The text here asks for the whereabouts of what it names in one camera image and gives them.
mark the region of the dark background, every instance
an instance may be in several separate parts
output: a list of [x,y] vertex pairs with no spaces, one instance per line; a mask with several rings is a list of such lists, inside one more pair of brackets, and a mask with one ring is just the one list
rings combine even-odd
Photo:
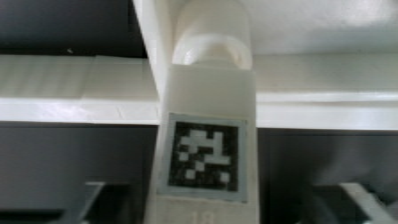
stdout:
[[[394,202],[395,132],[257,134],[262,223],[294,223],[308,184],[358,181]],[[145,191],[154,138],[154,126],[0,123],[0,211],[67,209],[92,180],[129,181]]]
[[131,0],[0,0],[0,54],[145,57]]

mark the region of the white surface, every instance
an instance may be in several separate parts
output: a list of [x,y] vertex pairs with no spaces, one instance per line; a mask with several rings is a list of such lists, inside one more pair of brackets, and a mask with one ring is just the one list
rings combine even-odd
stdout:
[[0,120],[156,123],[143,60],[0,56]]
[[[250,14],[255,55],[398,53],[395,0],[239,1]],[[140,23],[145,44],[156,52],[148,57],[159,90],[173,49],[172,32],[186,2],[188,0],[134,0],[145,6],[140,7]]]
[[[164,85],[164,100],[161,105],[161,124],[157,131],[156,153],[152,162],[152,180],[148,189],[145,224],[241,224],[259,223],[259,199],[257,199],[257,155],[255,155],[255,96],[253,96],[253,75],[239,69],[220,69],[202,66],[173,65],[168,72]],[[191,194],[173,196],[161,194],[157,182],[161,177],[168,177],[166,156],[170,150],[166,142],[170,141],[168,132],[172,132],[172,115],[189,115],[200,117],[200,120],[189,122],[211,124],[218,119],[230,124],[235,121],[244,122],[244,144],[243,155],[239,157],[237,192],[218,192],[218,194],[241,193],[246,191],[246,202],[241,203],[234,198],[227,200],[207,199],[207,197],[189,197]]]
[[237,1],[191,0],[177,16],[172,64],[227,61],[251,68],[248,14]]
[[253,54],[398,52],[395,0],[241,0]]
[[[395,61],[398,54],[253,57],[257,127],[398,130]],[[0,120],[157,124],[147,62],[1,56]]]

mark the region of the white ledge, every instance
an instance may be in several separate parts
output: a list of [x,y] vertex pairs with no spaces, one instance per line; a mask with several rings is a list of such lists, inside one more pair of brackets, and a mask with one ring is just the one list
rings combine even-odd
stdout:
[[[255,56],[257,127],[398,130],[398,54]],[[147,61],[0,56],[0,120],[157,124]]]

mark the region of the rounded white joint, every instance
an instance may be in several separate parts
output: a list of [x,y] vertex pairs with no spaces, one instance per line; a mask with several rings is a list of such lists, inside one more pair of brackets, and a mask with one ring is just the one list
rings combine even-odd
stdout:
[[172,63],[251,68],[248,13],[234,0],[191,0],[175,24]]

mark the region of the qr code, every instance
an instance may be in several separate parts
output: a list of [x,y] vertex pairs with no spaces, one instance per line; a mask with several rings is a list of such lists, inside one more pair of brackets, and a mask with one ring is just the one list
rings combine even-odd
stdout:
[[237,127],[175,122],[168,185],[237,191]]
[[244,121],[170,114],[157,194],[246,201]]

